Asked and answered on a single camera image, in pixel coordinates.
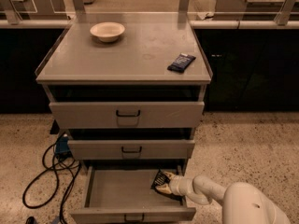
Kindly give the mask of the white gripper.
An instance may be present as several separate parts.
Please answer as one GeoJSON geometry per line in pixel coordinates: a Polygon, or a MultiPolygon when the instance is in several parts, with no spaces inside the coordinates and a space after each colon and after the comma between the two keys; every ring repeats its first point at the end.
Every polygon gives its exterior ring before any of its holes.
{"type": "Polygon", "coordinates": [[[164,175],[170,179],[169,185],[156,186],[155,189],[163,194],[175,194],[177,196],[188,196],[193,193],[192,180],[182,175],[164,171],[164,175]]]}

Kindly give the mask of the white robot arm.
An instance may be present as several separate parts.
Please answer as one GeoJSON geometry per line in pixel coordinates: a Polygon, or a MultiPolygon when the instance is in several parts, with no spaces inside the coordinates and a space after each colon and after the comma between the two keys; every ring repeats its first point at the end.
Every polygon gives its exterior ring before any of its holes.
{"type": "Polygon", "coordinates": [[[203,175],[187,178],[159,170],[151,187],[201,205],[216,201],[222,207],[222,224],[291,224],[275,203],[249,183],[235,182],[225,188],[203,175]]]}

